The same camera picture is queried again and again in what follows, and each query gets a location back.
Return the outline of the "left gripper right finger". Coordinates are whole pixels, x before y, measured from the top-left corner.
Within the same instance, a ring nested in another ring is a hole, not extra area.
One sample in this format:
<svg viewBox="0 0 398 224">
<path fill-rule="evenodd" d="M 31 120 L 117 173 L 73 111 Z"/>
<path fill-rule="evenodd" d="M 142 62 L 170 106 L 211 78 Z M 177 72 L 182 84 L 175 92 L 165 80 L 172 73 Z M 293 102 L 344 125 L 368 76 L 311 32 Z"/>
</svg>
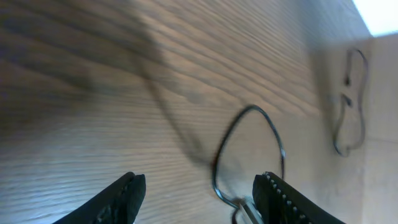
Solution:
<svg viewBox="0 0 398 224">
<path fill-rule="evenodd" d="M 272 172 L 255 176 L 252 196 L 264 223 L 344 224 Z"/>
</svg>

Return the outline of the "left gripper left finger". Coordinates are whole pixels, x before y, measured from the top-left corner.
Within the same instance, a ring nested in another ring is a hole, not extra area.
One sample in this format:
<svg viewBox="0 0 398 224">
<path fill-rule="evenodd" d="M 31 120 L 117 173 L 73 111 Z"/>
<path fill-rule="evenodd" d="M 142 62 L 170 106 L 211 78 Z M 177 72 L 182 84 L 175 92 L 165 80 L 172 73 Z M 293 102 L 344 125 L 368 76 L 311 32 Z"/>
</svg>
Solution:
<svg viewBox="0 0 398 224">
<path fill-rule="evenodd" d="M 145 196 L 145 175 L 127 172 L 55 224 L 133 224 Z"/>
</svg>

